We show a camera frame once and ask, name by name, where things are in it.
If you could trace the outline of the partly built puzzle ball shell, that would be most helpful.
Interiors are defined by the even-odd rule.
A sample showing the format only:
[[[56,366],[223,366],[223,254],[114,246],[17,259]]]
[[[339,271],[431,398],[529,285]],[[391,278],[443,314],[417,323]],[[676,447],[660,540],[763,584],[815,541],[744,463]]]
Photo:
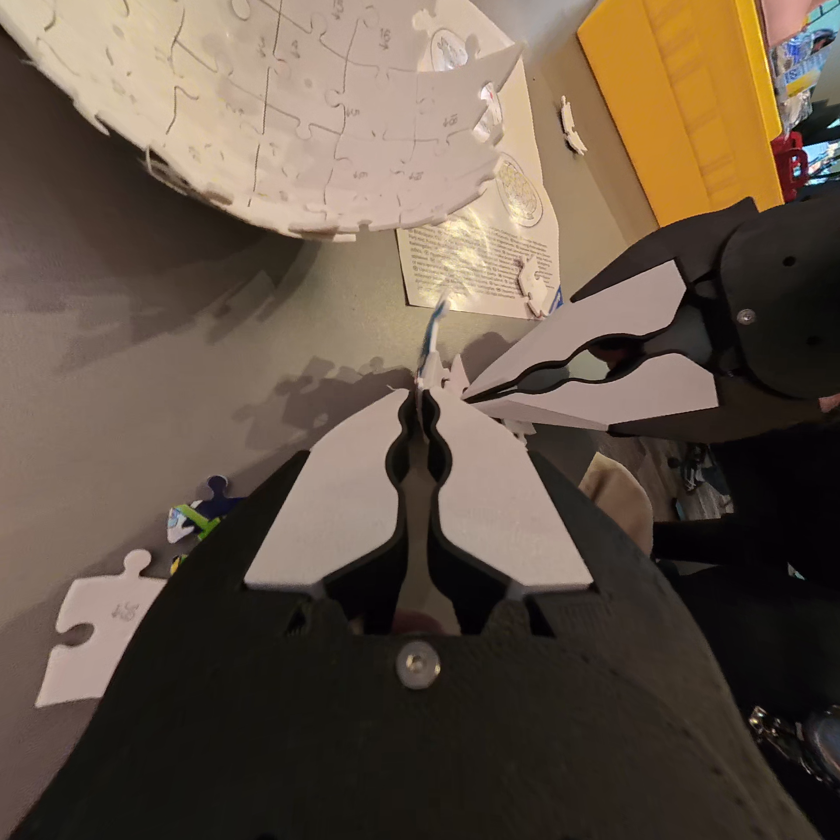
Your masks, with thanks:
[[[441,224],[482,194],[481,135],[524,44],[465,30],[429,56],[448,2],[2,2],[2,29],[106,135],[177,192],[292,237]]]

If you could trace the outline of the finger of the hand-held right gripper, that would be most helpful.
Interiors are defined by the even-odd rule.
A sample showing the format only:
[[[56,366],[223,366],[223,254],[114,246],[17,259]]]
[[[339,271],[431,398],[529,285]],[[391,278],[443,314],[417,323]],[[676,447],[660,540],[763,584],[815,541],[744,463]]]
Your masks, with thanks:
[[[679,353],[657,355],[612,381],[570,379],[550,391],[514,392],[474,404],[478,411],[503,421],[602,432],[718,406],[714,375]]]
[[[477,402],[539,364],[566,364],[591,343],[655,334],[672,323],[686,292],[676,263],[669,261],[579,301],[565,302],[479,374],[463,397]]]

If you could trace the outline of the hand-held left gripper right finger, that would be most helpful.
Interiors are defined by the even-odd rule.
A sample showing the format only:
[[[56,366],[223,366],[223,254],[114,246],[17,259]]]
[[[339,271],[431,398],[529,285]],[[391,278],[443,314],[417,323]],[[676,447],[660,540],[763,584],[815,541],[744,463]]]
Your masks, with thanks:
[[[478,635],[503,601],[585,592],[593,583],[525,444],[452,392],[427,390],[435,480],[427,567],[459,631]]]

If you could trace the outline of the shiny metal buckle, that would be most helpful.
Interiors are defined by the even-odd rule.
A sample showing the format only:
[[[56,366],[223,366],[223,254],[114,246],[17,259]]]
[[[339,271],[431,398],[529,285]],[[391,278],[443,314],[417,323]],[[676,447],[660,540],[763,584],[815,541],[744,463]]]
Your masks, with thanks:
[[[755,706],[748,724],[758,743],[770,745],[820,783],[839,789],[839,706],[790,722]]]

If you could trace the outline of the green colourful puzzle piece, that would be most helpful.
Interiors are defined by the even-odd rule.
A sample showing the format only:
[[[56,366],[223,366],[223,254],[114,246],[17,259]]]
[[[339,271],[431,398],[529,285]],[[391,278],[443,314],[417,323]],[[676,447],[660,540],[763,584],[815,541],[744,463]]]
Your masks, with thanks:
[[[204,541],[218,524],[234,510],[243,497],[228,495],[229,480],[222,475],[206,479],[209,498],[170,508],[166,522],[166,541],[176,545],[186,539]]]

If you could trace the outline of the white instruction leaflet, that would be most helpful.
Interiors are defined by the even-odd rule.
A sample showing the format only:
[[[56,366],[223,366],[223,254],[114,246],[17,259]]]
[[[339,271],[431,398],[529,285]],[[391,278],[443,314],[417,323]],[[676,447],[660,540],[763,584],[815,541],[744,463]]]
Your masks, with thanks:
[[[500,132],[495,174],[443,223],[397,231],[406,296],[413,306],[431,308],[447,293],[455,311],[535,319],[518,286],[526,258],[539,261],[553,294],[550,314],[564,297],[559,223],[543,183],[523,59],[500,91],[487,85],[481,97],[486,106],[473,131],[481,144]]]

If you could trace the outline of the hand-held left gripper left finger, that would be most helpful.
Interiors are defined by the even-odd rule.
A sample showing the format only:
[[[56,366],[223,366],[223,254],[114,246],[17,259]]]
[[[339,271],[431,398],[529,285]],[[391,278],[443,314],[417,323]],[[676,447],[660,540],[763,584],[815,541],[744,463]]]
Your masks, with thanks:
[[[246,588],[330,599],[366,633],[391,632],[408,560],[402,483],[413,410],[411,392],[389,392],[311,447]]]

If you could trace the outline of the yellow plastic tray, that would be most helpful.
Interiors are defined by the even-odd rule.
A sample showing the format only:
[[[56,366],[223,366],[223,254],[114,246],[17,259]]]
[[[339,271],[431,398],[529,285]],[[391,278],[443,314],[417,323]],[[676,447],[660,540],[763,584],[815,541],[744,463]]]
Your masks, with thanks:
[[[577,37],[660,226],[783,204],[755,2],[604,1]]]

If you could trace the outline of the red plastic object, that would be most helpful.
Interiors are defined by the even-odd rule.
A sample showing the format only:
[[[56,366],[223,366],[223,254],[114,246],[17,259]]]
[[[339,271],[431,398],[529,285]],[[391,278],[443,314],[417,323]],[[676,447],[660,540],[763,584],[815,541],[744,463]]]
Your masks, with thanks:
[[[810,180],[809,158],[801,133],[780,134],[770,143],[780,189],[785,203],[792,203]]]

